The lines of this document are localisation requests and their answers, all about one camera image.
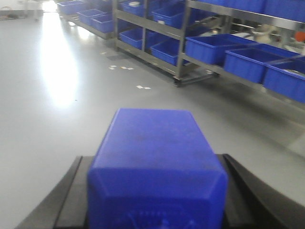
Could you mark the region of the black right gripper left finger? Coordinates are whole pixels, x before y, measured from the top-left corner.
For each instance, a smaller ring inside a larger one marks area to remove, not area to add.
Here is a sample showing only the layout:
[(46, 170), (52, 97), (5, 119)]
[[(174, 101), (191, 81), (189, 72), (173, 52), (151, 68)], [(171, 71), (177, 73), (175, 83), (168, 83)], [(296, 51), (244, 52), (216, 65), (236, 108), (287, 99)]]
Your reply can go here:
[(16, 227), (88, 229), (87, 172), (92, 156), (78, 156), (53, 190)]

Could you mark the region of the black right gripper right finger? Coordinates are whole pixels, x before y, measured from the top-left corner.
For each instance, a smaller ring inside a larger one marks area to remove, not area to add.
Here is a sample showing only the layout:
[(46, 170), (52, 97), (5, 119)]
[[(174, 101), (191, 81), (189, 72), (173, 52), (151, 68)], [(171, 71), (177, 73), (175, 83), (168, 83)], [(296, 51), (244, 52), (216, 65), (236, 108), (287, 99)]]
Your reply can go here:
[(303, 229), (305, 208), (269, 186), (229, 154), (217, 155), (228, 174), (223, 229)]

